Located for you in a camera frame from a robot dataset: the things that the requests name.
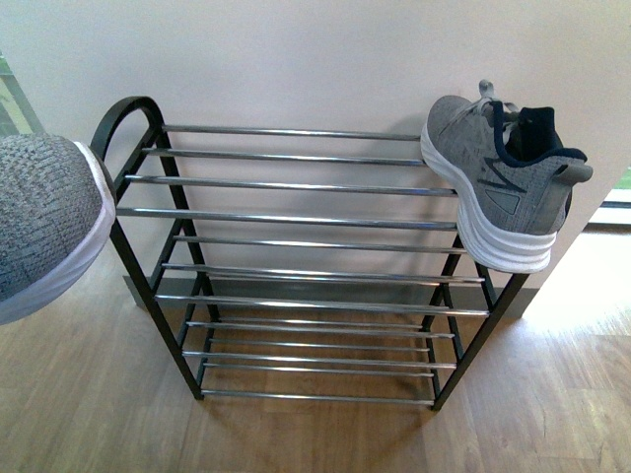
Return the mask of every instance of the white sole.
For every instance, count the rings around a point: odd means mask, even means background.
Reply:
[[[427,166],[457,192],[457,229],[464,248],[475,261],[506,273],[536,273],[548,265],[556,233],[543,236],[519,234],[507,232],[489,222],[464,172],[434,147],[427,124],[421,133],[421,152]]]
[[[103,205],[99,216],[83,241],[52,271],[0,303],[0,324],[26,317],[61,296],[86,272],[109,238],[116,209],[105,176],[90,148],[82,143],[75,145],[85,156],[102,197]]]

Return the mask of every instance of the wall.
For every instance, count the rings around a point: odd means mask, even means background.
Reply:
[[[34,8],[8,0],[0,47],[44,128],[83,141],[129,95],[153,97],[171,123],[399,133],[418,133],[441,95],[475,100],[482,78],[507,101],[552,105],[560,136],[585,151],[595,177],[577,188],[552,264],[528,281],[536,288],[629,164],[630,25],[627,1],[116,0]],[[321,171],[310,172],[305,180]],[[314,213],[329,207],[326,199],[309,203]],[[405,218],[434,209],[380,201],[374,211]]]

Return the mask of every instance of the gray sneaker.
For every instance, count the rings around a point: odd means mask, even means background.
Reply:
[[[114,221],[111,181],[90,148],[60,136],[0,140],[0,324],[66,291]]]
[[[490,82],[479,87],[479,101],[446,96],[434,104],[423,159],[456,189],[457,227],[473,259],[534,273],[549,263],[572,187],[593,170],[581,151],[563,148],[552,108],[518,110],[496,99]]]

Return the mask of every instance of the black metal frame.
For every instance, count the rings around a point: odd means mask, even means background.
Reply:
[[[211,213],[203,213],[192,211],[189,208],[188,201],[186,199],[186,195],[184,192],[184,185],[198,185],[200,182],[191,182],[182,180],[179,177],[179,172],[177,169],[177,165],[175,163],[176,156],[192,156],[192,157],[226,157],[227,155],[232,156],[237,159],[262,159],[262,160],[300,160],[300,161],[315,161],[315,162],[340,162],[340,163],[353,163],[358,162],[361,159],[357,158],[333,158],[333,157],[292,157],[292,156],[284,156],[284,155],[257,155],[257,154],[244,154],[244,153],[217,153],[214,154],[212,152],[194,152],[194,151],[182,151],[182,150],[173,150],[170,142],[170,138],[168,136],[169,132],[210,132],[210,133],[240,133],[240,134],[266,134],[266,135],[280,135],[280,136],[325,136],[328,138],[347,138],[347,139],[373,139],[373,140],[398,140],[398,141],[414,141],[417,140],[418,137],[408,136],[408,135],[391,135],[391,134],[375,134],[375,133],[347,133],[347,132],[328,132],[328,131],[305,131],[305,130],[253,130],[253,129],[244,129],[244,128],[218,128],[218,127],[192,127],[192,126],[174,126],[174,125],[166,125],[162,116],[162,113],[156,103],[147,98],[147,97],[132,97],[128,99],[124,99],[117,104],[115,104],[105,115],[101,123],[99,124],[97,131],[95,133],[94,139],[92,141],[91,147],[97,156],[101,157],[105,160],[107,155],[107,149],[109,143],[120,125],[120,123],[125,119],[127,115],[134,111],[142,111],[147,118],[148,121],[148,129],[145,134],[142,136],[134,151],[131,153],[129,159],[126,161],[122,170],[116,176],[114,180],[114,187],[116,198],[118,201],[123,197],[125,191],[129,187],[134,180],[138,180],[138,177],[134,177],[136,172],[140,169],[144,160],[147,156],[158,155],[160,156],[160,161],[162,163],[162,168],[165,173],[165,176],[168,178],[166,180],[162,179],[162,182],[169,186],[171,190],[171,195],[175,203],[175,211],[164,211],[162,215],[164,217],[173,218],[174,223],[171,227],[168,237],[163,245],[160,257],[156,266],[153,270],[153,273],[150,277],[147,277],[134,254],[134,251],[123,231],[123,228],[116,219],[112,230],[111,230],[111,240],[122,259],[123,264],[125,265],[131,280],[140,295],[145,307],[149,311],[151,317],[153,318],[160,334],[162,335],[172,357],[175,360],[175,364],[179,368],[184,380],[186,381],[188,387],[190,388],[195,399],[203,399],[205,394],[221,394],[221,395],[239,395],[235,392],[222,392],[214,389],[202,389],[204,372],[207,366],[216,367],[217,365],[213,365],[208,362],[210,358],[217,357],[219,358],[230,358],[230,355],[227,354],[213,354],[211,352],[212,349],[212,341],[214,340],[214,331],[218,326],[236,326],[237,329],[245,329],[250,327],[252,330],[298,330],[295,327],[279,327],[275,325],[274,327],[270,327],[266,325],[264,322],[261,324],[254,325],[241,325],[237,321],[231,320],[222,320],[220,317],[218,305],[247,305],[247,306],[256,306],[257,304],[265,304],[265,305],[280,305],[277,301],[253,301],[248,300],[247,298],[226,298],[221,296],[216,296],[213,283],[209,274],[218,274],[222,277],[226,277],[226,275],[231,275],[232,277],[239,276],[239,273],[231,273],[230,268],[211,268],[206,265],[204,261],[204,255],[200,246],[200,243],[211,241],[212,238],[207,238],[204,236],[198,236],[196,228],[194,226],[195,219],[219,219],[219,220],[231,220],[227,219],[226,216],[211,214]],[[365,163],[372,165],[385,165],[392,166],[393,164],[397,164],[399,166],[418,166],[422,164],[419,160],[409,160],[394,163],[392,160],[379,160],[379,159],[365,159]],[[160,179],[153,179],[155,183],[158,183]],[[215,182],[218,185],[224,185],[222,182]],[[236,186],[244,186],[242,183],[237,183]],[[426,195],[432,195],[434,192],[436,195],[448,195],[449,191],[438,191],[437,189],[415,189],[413,191],[401,190],[401,189],[374,189],[374,188],[363,188],[363,189],[351,189],[351,188],[339,188],[339,189],[328,189],[328,190],[340,190],[342,192],[345,191],[360,191],[360,192],[399,192],[405,194],[407,192],[409,195],[421,195],[425,193]],[[146,216],[143,212],[147,212],[147,209],[124,209],[119,208],[117,213],[118,216]],[[233,216],[235,218],[241,217],[243,219],[244,216]],[[273,222],[272,220],[263,220],[265,222]],[[330,219],[323,219],[316,223],[317,225],[341,225],[341,226],[355,226],[355,227],[379,227],[382,226],[384,228],[413,228],[420,230],[454,230],[454,226],[451,224],[445,223],[396,223],[396,225],[392,225],[392,222],[369,222],[368,224],[363,221],[331,221]],[[189,297],[170,297],[164,295],[158,295],[158,291],[163,281],[163,277],[167,268],[169,268],[169,261],[174,252],[175,245],[178,242],[183,242],[187,245],[190,255],[192,257],[193,265],[187,268],[190,271],[194,271],[196,273],[196,277],[194,279],[193,289]],[[281,242],[274,241],[244,241],[242,244],[281,244]],[[346,244],[339,245],[340,247],[348,247],[353,249],[354,245]],[[378,245],[364,245],[368,249],[379,249]],[[405,246],[401,247],[390,247],[384,245],[385,249],[393,250],[393,251],[408,251],[415,250],[414,248],[409,248]],[[425,370],[424,372],[420,372],[416,375],[419,376],[427,376],[431,377],[432,380],[432,389],[434,393],[433,399],[430,400],[405,400],[405,399],[381,399],[381,398],[366,398],[366,397],[343,397],[343,396],[321,396],[321,395],[301,395],[301,394],[278,394],[278,393],[257,393],[257,392],[247,392],[244,395],[249,395],[252,397],[271,397],[271,398],[289,398],[289,399],[322,399],[322,400],[356,400],[356,401],[369,401],[369,402],[388,402],[388,401],[396,401],[403,404],[421,404],[431,406],[434,410],[439,410],[444,405],[447,398],[450,396],[452,391],[455,389],[457,383],[462,378],[473,359],[480,351],[485,341],[488,339],[489,335],[492,333],[493,329],[497,325],[497,323],[502,318],[506,309],[509,307],[510,303],[516,296],[516,294],[521,289],[522,285],[526,281],[527,275],[524,274],[515,274],[511,277],[509,283],[499,295],[499,297],[495,294],[495,290],[493,288],[493,284],[491,282],[491,276],[487,268],[480,264],[476,264],[477,269],[477,279],[472,279],[471,281],[478,282],[481,286],[481,291],[488,306],[487,311],[474,311],[474,310],[462,310],[456,309],[454,307],[454,303],[452,300],[451,293],[451,284],[454,281],[458,281],[458,278],[454,277],[454,273],[456,271],[457,265],[460,261],[460,257],[464,254],[464,250],[462,248],[462,243],[460,241],[459,236],[456,236],[454,244],[450,248],[421,248],[420,250],[425,250],[427,252],[438,252],[444,253],[447,255],[447,259],[445,262],[445,266],[441,273],[440,277],[434,278],[433,281],[435,284],[434,293],[429,301],[429,306],[419,306],[414,308],[409,308],[403,305],[391,304],[386,306],[386,304],[373,304],[372,306],[366,304],[338,304],[336,307],[332,307],[326,305],[325,303],[321,303],[320,306],[323,308],[338,308],[342,310],[349,311],[392,311],[397,312],[401,310],[405,313],[414,312],[416,314],[424,314],[422,324],[415,328],[416,335],[412,332],[408,333],[405,336],[416,337],[415,340],[424,340],[425,347],[422,350],[427,352],[428,362],[427,363],[415,363],[408,364],[409,366],[414,366],[416,368],[421,368]],[[252,273],[252,275],[258,274],[259,277],[264,276],[264,272],[259,271],[258,273]],[[378,275],[359,275],[355,276],[357,280],[376,278]],[[337,280],[354,280],[353,275],[346,274],[337,274],[334,275]],[[179,328],[177,334],[175,334],[161,309],[159,302],[163,300],[172,300],[178,301],[182,303],[185,307],[185,311],[182,316],[181,327]],[[300,306],[301,303],[310,303],[310,302],[296,302],[297,306]],[[195,322],[192,321],[192,316],[195,311],[195,308],[198,305],[206,305],[208,314],[209,314],[209,322]],[[317,306],[316,304],[303,304],[304,306],[311,305]],[[436,318],[436,316],[446,316],[448,325],[449,325],[449,333],[448,334],[434,334],[432,332],[432,325]],[[468,346],[463,347],[462,341],[460,340],[460,335],[458,331],[457,319],[459,316],[484,316],[484,322],[481,324],[479,330],[474,336],[473,340],[468,344]],[[318,333],[346,333],[344,330],[347,330],[349,333],[362,333],[364,330],[353,329],[348,330],[340,329],[340,325],[344,325],[346,327],[350,326],[353,328],[354,325],[361,325],[353,322],[348,322],[346,324],[340,324],[336,322],[324,322],[329,323],[329,326],[324,326],[324,328],[315,329],[318,330]],[[387,326],[387,324],[368,324],[373,325],[372,329],[377,329],[375,333],[382,333],[381,331],[392,328]],[[185,352],[182,347],[184,340],[186,339],[186,335],[188,333],[189,328],[191,327],[201,327],[206,329],[206,336],[204,345],[199,352]],[[412,328],[410,325],[400,325],[403,328]],[[303,331],[309,331],[309,328],[303,328]],[[436,352],[434,349],[434,341],[436,338],[451,338],[452,345],[455,354],[456,363],[452,366],[451,364],[440,364],[436,359]],[[258,343],[260,345],[273,345],[273,342],[251,342]],[[360,349],[368,350],[375,349],[376,347],[363,347],[360,346]],[[196,357],[200,360],[197,374],[193,374],[191,367],[189,366],[185,355]],[[339,360],[329,360],[329,363],[342,363]],[[306,362],[312,362],[313,360],[305,359]],[[380,362],[370,362],[370,361],[360,361],[364,362],[366,366],[379,366]],[[441,385],[441,380],[439,378],[439,372],[444,369],[447,365],[448,368],[454,368],[454,371],[449,376],[447,381]],[[240,365],[234,365],[233,368],[241,367]],[[245,367],[247,369],[264,369],[264,367]],[[318,372],[318,369],[312,369],[313,372]],[[353,372],[352,370],[324,370],[325,372]],[[378,372],[375,371],[373,374],[387,374],[387,372]]]

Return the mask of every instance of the metal rod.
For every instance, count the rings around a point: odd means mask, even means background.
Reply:
[[[220,368],[229,370],[244,370],[255,372],[322,372],[326,374],[359,374],[368,376],[412,376],[432,377],[430,372],[389,372],[379,370],[333,370],[322,368],[297,368],[297,367],[264,367],[260,365],[234,365],[227,363],[205,363],[206,368]]]
[[[246,128],[232,126],[163,125],[162,129],[178,133],[213,133],[229,135],[303,136],[309,138],[349,138],[355,140],[386,140],[419,142],[419,135],[372,133],[363,131],[294,130],[280,128]]]
[[[179,302],[182,304],[218,304],[246,307],[274,307],[274,308],[306,308],[306,309],[333,309],[333,310],[354,310],[362,312],[378,313],[418,313],[433,315],[461,315],[466,317],[487,317],[488,310],[453,309],[448,307],[429,305],[406,305],[406,304],[365,304],[329,301],[303,301],[303,300],[275,300],[260,298],[235,298],[226,296],[155,296],[157,301]]]
[[[202,389],[202,394],[209,396],[257,397],[266,399],[296,399],[306,401],[341,401],[341,402],[374,402],[383,404],[407,404],[413,406],[433,406],[431,399],[398,399],[387,397],[354,397],[354,396],[321,396],[314,394],[283,394],[273,392],[230,391],[220,389]]]
[[[371,229],[435,230],[444,232],[453,232],[456,230],[456,223],[454,222],[405,222],[383,220],[327,219],[318,217],[281,217],[272,215],[218,214],[215,212],[204,212],[199,210],[142,209],[119,207],[116,209],[116,215],[118,217],[214,220],[220,222],[253,222],[267,224],[324,225],[333,227],[362,227]]]
[[[440,253],[440,254],[465,254],[464,248],[440,247],[440,246],[413,246],[397,244],[369,244],[369,243],[324,243],[317,241],[291,241],[272,239],[237,239],[237,238],[212,238],[207,236],[175,236],[175,241],[196,241],[210,244],[243,244],[262,246],[281,246],[318,249],[357,249],[367,251],[402,251],[416,253]]]
[[[331,326],[331,327],[377,327],[377,328],[409,328],[418,330],[422,325],[410,323],[378,323],[378,322],[348,322],[348,321],[331,321],[331,320],[304,320],[296,318],[260,318],[260,317],[224,317],[224,322],[230,323],[282,323],[289,325],[311,325],[311,326]]]
[[[356,360],[351,358],[308,358],[308,357],[280,357],[270,355],[251,355],[245,353],[207,353],[208,359],[219,360],[250,360],[283,363],[326,363],[330,365],[355,365],[361,367],[399,367],[435,370],[455,370],[455,363],[426,363],[426,362],[391,362],[388,360]]]
[[[425,167],[420,160],[401,160],[394,158],[360,158],[342,156],[303,156],[303,155],[273,155],[261,153],[236,153],[228,151],[196,151],[175,150],[172,148],[145,148],[142,150],[146,156],[171,156],[174,158],[198,158],[198,159],[231,159],[248,161],[274,161],[274,162],[302,162],[302,163],[330,163],[339,165],[373,165],[373,166],[406,166]]]
[[[438,286],[439,284],[479,284],[484,281],[480,277],[464,276],[413,276],[402,274],[378,274],[378,273],[345,273],[328,271],[303,271],[289,269],[261,269],[261,268],[234,268],[222,266],[207,266],[199,264],[163,263],[163,268],[178,271],[204,272],[211,278],[220,277],[239,279],[266,279],[266,280],[291,280],[291,281],[323,281],[323,282],[349,282],[349,283],[390,283],[390,284],[420,284]]]
[[[254,345],[264,347],[286,347],[286,348],[325,348],[333,350],[368,350],[381,352],[405,352],[405,353],[426,353],[427,348],[416,347],[390,347],[387,345],[338,345],[331,343],[303,343],[303,342],[266,342],[262,340],[241,340],[233,338],[213,338],[213,345]],[[195,352],[183,352],[185,357],[194,356]]]
[[[477,331],[473,340],[466,348],[464,352],[464,356],[462,360],[457,365],[457,369],[452,373],[450,378],[447,380],[447,383],[443,387],[441,394],[436,398],[436,404],[434,405],[434,410],[440,410],[445,404],[445,401],[450,396],[452,391],[456,388],[457,383],[460,381],[466,370],[469,368],[475,356],[484,346],[484,343],[489,338],[495,326],[499,323],[506,312],[506,309],[511,305],[511,302],[518,294],[526,279],[528,274],[514,274],[511,276],[508,284],[502,291],[502,294],[498,298],[497,302],[493,306],[493,310],[491,311],[491,315],[484,320],[484,323]]]
[[[456,197],[453,189],[418,188],[418,187],[385,187],[364,185],[325,185],[297,184],[281,182],[251,182],[243,180],[211,179],[203,177],[164,177],[159,175],[130,174],[125,177],[130,182],[143,184],[196,185],[206,187],[229,187],[244,189],[270,190],[315,190],[325,192],[350,192],[363,194],[412,195],[419,197]]]
[[[310,327],[287,327],[282,325],[248,325],[243,323],[224,322],[187,322],[191,327],[219,328],[222,330],[244,330],[250,332],[293,332],[293,333],[317,333],[336,335],[357,335],[364,337],[391,337],[391,338],[452,338],[451,333],[436,332],[400,332],[393,330],[357,330],[342,328],[310,328]]]

